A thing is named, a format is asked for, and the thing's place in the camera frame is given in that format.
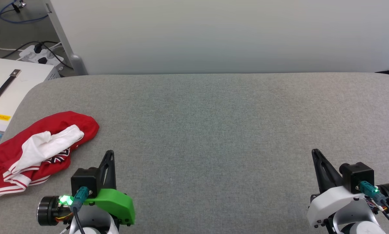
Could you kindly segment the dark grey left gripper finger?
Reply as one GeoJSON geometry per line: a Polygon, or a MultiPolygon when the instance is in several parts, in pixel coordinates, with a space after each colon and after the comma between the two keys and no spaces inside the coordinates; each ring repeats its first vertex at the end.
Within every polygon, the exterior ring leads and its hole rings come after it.
{"type": "Polygon", "coordinates": [[[101,183],[110,183],[112,180],[112,150],[107,150],[99,165],[101,183]]]}
{"type": "Polygon", "coordinates": [[[113,150],[108,150],[107,152],[107,188],[117,189],[115,155],[113,150]]]}

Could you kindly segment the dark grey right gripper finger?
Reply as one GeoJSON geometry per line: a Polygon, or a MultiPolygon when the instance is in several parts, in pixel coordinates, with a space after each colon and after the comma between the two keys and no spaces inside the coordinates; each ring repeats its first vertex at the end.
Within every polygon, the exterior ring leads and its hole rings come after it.
{"type": "Polygon", "coordinates": [[[334,166],[326,159],[325,156],[323,157],[323,162],[324,162],[323,175],[324,175],[325,191],[329,190],[330,188],[340,187],[342,185],[342,176],[334,168],[334,166]]]}
{"type": "Polygon", "coordinates": [[[319,193],[323,193],[325,191],[325,178],[323,173],[324,170],[324,162],[323,162],[323,155],[319,149],[313,149],[312,150],[312,158],[313,158],[313,164],[315,168],[315,174],[317,178],[317,184],[319,188],[319,193]]]}

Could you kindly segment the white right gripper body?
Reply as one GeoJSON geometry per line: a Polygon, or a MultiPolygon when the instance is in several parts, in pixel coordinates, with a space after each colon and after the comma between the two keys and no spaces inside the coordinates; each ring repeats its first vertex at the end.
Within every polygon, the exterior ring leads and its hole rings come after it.
{"type": "Polygon", "coordinates": [[[389,184],[361,183],[356,193],[343,186],[313,195],[307,220],[314,228],[380,228],[376,214],[389,221],[389,184]]]}

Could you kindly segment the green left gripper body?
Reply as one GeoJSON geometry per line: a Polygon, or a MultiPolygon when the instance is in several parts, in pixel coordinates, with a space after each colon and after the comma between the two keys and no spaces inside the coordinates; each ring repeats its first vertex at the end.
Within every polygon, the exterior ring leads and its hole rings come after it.
{"type": "Polygon", "coordinates": [[[45,196],[37,207],[41,226],[131,226],[135,210],[131,197],[116,189],[101,188],[96,193],[79,188],[71,195],[45,196]]]}

